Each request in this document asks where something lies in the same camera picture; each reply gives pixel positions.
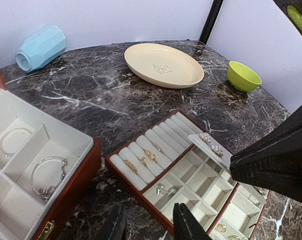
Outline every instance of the red jewelry box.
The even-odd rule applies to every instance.
[[[212,239],[249,239],[268,192],[235,182],[232,154],[205,132],[178,110],[108,155],[106,167],[172,235],[178,202]]]
[[[55,239],[100,166],[100,141],[10,93],[0,74],[0,239]],[[34,189],[49,186],[43,201]]]

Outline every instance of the round tray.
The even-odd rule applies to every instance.
[[[124,53],[130,70],[141,79],[170,89],[184,89],[202,81],[201,65],[188,54],[161,44],[136,44]]]

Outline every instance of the white wall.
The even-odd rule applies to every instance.
[[[272,0],[224,1],[208,45],[257,72],[290,112],[302,104],[302,37]]]
[[[23,41],[57,25],[67,50],[119,42],[197,40],[213,0],[0,0],[0,67]]]

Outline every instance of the green bowl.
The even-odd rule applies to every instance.
[[[262,83],[261,78],[253,70],[236,61],[229,62],[227,78],[242,92],[251,92]]]

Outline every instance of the light blue glass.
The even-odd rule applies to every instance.
[[[25,40],[16,53],[18,66],[29,73],[43,68],[66,49],[66,37],[57,26],[47,26]]]

